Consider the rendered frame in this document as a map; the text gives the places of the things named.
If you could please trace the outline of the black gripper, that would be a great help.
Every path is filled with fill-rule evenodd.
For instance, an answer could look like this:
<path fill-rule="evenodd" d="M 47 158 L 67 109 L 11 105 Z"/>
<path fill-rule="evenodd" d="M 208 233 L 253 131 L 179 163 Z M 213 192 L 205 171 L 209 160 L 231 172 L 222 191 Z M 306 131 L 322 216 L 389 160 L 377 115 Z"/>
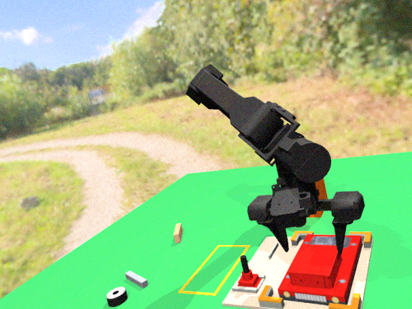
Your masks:
<path fill-rule="evenodd" d="M 319 189 L 315 182 L 308 183 L 298 179 L 291 172 L 277 171 L 276 183 L 281 188 L 292 187 L 291 181 L 301 184 L 306 192 L 313 194 L 317 204 L 317 211 L 331 211 L 334 217 L 332 225 L 336 236 L 338 254 L 342 254 L 346 227 L 361 218 L 365 203 L 364 197 L 359 191 L 339 191 L 333 199 L 319 199 Z M 247 207 L 247 215 L 250 221 L 256 221 L 259 225 L 268 227 L 284 251 L 288 253 L 289 245 L 286 229 L 278 229 L 271 216 L 272 195 L 258 195 Z"/>

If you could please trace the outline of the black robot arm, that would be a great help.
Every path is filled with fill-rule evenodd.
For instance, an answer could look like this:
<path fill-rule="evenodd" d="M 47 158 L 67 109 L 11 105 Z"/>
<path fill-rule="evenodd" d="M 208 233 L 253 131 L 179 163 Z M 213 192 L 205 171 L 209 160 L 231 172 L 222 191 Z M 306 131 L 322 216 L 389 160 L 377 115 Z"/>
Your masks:
<path fill-rule="evenodd" d="M 308 183 L 326 177 L 331 166 L 329 152 L 295 132 L 300 124 L 293 114 L 277 103 L 240 96 L 222 78 L 223 74 L 209 64 L 193 78 L 186 94 L 198 105 L 221 111 L 240 132 L 238 136 L 271 167 L 275 164 L 277 171 L 291 172 Z M 281 118 L 291 125 L 284 125 Z M 278 229 L 302 227 L 307 217 L 317 213 L 313 194 L 301 184 L 291 184 L 284 189 L 279 184 L 271 185 L 271 216 Z"/>

